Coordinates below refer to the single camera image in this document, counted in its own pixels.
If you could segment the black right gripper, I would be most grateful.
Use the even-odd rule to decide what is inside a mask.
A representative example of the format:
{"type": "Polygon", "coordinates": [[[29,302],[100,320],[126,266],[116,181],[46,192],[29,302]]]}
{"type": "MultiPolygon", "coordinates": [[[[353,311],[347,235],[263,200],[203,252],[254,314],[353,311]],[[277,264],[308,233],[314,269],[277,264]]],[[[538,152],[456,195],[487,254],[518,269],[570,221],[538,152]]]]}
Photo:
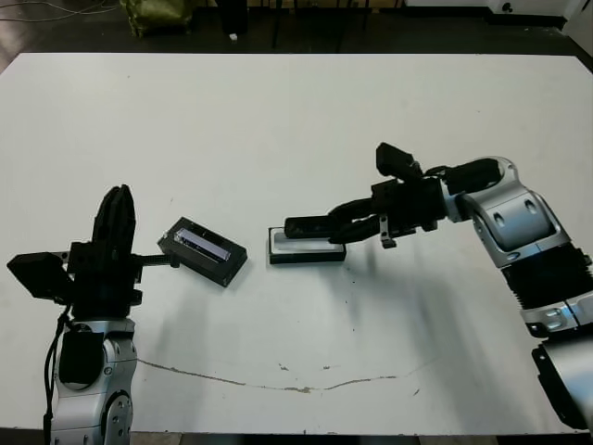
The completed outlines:
{"type": "Polygon", "coordinates": [[[448,216],[441,183],[436,178],[410,182],[397,179],[372,186],[372,197],[340,204],[329,212],[332,244],[351,244],[380,234],[383,248],[394,248],[396,238],[413,235],[418,227],[434,231],[448,216]]]}

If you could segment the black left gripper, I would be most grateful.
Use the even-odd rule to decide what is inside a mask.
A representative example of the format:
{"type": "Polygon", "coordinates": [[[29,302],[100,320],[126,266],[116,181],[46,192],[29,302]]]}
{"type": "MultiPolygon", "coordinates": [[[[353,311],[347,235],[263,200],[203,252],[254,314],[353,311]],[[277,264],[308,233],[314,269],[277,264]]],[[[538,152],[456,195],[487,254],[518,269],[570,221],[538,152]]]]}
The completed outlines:
{"type": "Polygon", "coordinates": [[[66,274],[69,279],[59,296],[70,305],[76,319],[119,319],[142,302],[136,289],[145,267],[179,266],[174,254],[138,255],[132,253],[136,219],[131,189],[123,184],[104,196],[94,222],[94,242],[74,242],[70,246],[66,274]],[[120,241],[116,238],[116,198],[120,200],[120,241]]]}

